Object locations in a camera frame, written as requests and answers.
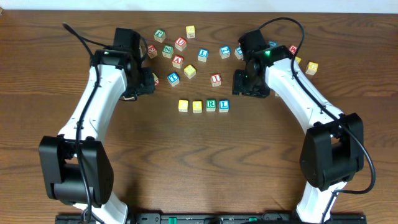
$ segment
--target brown wood surface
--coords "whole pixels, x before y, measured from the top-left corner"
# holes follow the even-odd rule
[[[0,17],[0,223],[53,223],[54,216],[78,212],[47,198],[38,145],[55,136],[72,115],[88,77],[88,54],[61,26],[67,21],[83,36],[111,44],[116,27],[139,31],[158,56],[148,62],[160,79],[156,92],[137,102],[119,102],[105,149],[115,175],[114,192],[126,203],[165,213],[262,213],[292,210],[305,179],[299,155],[303,132],[280,98],[233,96],[233,72],[244,68],[233,52],[220,59],[219,47],[233,51],[246,31],[280,16],[299,20],[307,38],[300,66],[319,63],[314,85],[345,113],[363,119],[365,143],[377,171],[374,190],[340,195],[334,212],[364,212],[369,223],[398,222],[398,17],[372,14],[191,13],[4,11]],[[164,44],[185,36],[184,64],[197,74],[180,84],[166,76],[171,59]],[[167,38],[156,42],[163,28]],[[266,38],[298,44],[299,29],[276,22]],[[199,48],[210,50],[207,63]],[[210,75],[223,84],[213,88]],[[229,99],[229,113],[179,113],[178,100]],[[365,165],[346,189],[369,183]]]

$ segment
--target wooden tabletop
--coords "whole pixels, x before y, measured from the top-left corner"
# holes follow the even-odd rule
[[[398,17],[378,14],[193,13],[3,11],[0,17],[0,222],[53,223],[59,213],[79,211],[47,198],[38,145],[56,136],[72,115],[88,79],[88,54],[61,25],[68,22],[86,38],[112,44],[114,30],[127,27],[154,44],[158,56],[146,62],[160,79],[153,95],[116,105],[105,140],[114,170],[116,195],[124,202],[164,213],[262,213],[293,210],[305,179],[299,156],[303,131],[284,102],[231,94],[233,73],[244,62],[221,59],[219,47],[233,51],[238,38],[263,22],[288,16],[300,21],[307,38],[298,56],[304,70],[319,64],[312,83],[346,114],[364,123],[365,145],[376,166],[375,188],[366,195],[340,195],[334,212],[365,213],[369,223],[398,219]],[[189,80],[164,44],[188,39],[184,65]],[[156,28],[166,31],[156,42]],[[290,46],[300,38],[295,24],[276,22],[266,39]],[[197,60],[199,48],[210,56]],[[180,83],[171,87],[167,75]],[[222,85],[212,87],[210,75]],[[178,100],[230,102],[228,113],[178,112]],[[369,166],[346,189],[362,190]]]

